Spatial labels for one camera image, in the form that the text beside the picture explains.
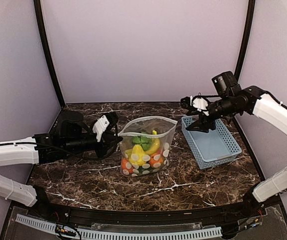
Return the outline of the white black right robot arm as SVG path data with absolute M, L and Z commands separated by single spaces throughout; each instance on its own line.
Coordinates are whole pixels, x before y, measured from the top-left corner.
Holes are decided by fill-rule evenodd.
M 210 96 L 202 94 L 181 99 L 180 105 L 187 110 L 187 115 L 197 116 L 197 120 L 186 130 L 207 133 L 216 128 L 216 120 L 247 113 L 273 129 L 274 137 L 287 139 L 287 106 L 271 92 L 255 85 L 241 87 L 230 71 L 213 77 L 211 81 L 216 89 L 217 100 L 210 101 Z M 286 191 L 287 165 L 249 190 L 238 212 L 243 217 L 249 217 L 258 209 L 258 204 Z

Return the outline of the clear dotted zip top bag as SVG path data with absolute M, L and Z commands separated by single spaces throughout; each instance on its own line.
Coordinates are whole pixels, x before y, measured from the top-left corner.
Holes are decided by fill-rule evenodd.
M 144 116 L 128 122 L 118 133 L 122 137 L 120 173 L 139 177 L 166 169 L 177 124 L 164 116 Z

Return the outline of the yellow toy pepper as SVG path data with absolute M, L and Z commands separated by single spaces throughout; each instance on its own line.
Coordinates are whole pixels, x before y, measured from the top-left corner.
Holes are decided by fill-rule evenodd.
M 124 154 L 131 164 L 138 166 L 144 165 L 151 159 L 151 157 L 146 154 L 142 146 L 139 144 L 135 144 L 133 148 L 125 150 Z

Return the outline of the orange toy orange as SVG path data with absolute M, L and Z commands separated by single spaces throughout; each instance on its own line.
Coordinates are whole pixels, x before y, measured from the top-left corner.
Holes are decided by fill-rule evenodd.
M 121 172 L 124 175 L 131 175 L 133 173 L 134 167 L 132 166 L 132 164 L 126 159 L 123 158 L 121 160 Z

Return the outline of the orange green toy mango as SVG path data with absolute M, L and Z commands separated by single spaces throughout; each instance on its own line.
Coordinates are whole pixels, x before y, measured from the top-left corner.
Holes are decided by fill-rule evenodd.
M 153 153 L 150 156 L 150 160 L 148 162 L 150 166 L 154 169 L 159 168 L 164 163 L 164 158 L 160 153 Z

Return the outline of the yellow toy banana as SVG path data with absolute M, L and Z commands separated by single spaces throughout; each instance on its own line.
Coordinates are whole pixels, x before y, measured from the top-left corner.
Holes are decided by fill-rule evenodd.
M 145 155 L 148 155 L 148 156 L 156 153 L 159 150 L 160 144 L 161 144 L 161 141 L 159 138 L 150 138 L 150 139 L 151 139 L 150 147 L 143 148 Z

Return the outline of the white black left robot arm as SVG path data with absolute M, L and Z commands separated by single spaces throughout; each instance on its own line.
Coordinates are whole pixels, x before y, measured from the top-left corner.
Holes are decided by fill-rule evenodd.
M 0 142 L 0 167 L 32 164 L 43 165 L 71 156 L 83 159 L 82 154 L 93 151 L 89 161 L 110 157 L 123 139 L 118 135 L 119 117 L 115 112 L 102 114 L 91 125 L 82 113 L 62 112 L 57 117 L 54 130 L 31 137 Z M 27 207 L 33 207 L 43 218 L 54 214 L 54 206 L 42 187 L 25 185 L 0 175 L 0 197 Z

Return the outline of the light blue perforated basket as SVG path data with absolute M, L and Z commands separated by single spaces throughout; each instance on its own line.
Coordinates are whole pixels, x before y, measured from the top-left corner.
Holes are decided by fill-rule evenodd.
M 217 119 L 215 129 L 208 133 L 188 131 L 187 127 L 195 120 L 196 116 L 183 116 L 181 131 L 201 170 L 230 163 L 242 153 L 241 147 L 222 120 Z

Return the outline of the green toy cabbage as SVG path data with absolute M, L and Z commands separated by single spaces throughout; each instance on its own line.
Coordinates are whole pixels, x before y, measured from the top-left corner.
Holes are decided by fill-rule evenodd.
M 134 136 L 132 138 L 132 143 L 134 145 L 141 145 L 142 148 L 148 148 L 151 146 L 151 139 L 146 136 Z

